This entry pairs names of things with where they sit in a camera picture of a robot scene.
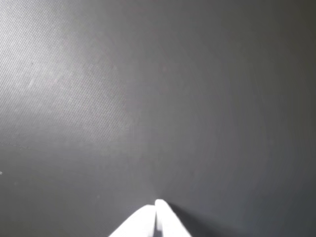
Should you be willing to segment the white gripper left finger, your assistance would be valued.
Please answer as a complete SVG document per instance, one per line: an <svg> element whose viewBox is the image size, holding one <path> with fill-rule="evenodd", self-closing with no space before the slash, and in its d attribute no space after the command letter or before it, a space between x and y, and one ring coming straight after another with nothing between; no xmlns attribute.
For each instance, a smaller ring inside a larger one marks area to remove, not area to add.
<svg viewBox="0 0 316 237"><path fill-rule="evenodd" d="M109 237L153 237L156 207L145 205L130 215Z"/></svg>

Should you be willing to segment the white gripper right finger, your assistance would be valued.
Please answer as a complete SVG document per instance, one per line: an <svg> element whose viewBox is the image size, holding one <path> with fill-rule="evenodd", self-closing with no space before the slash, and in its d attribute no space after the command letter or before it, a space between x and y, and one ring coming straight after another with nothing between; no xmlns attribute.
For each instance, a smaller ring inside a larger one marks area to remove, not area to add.
<svg viewBox="0 0 316 237"><path fill-rule="evenodd" d="M162 237L191 237L191 234L166 201L157 199L155 207L156 229L161 232Z"/></svg>

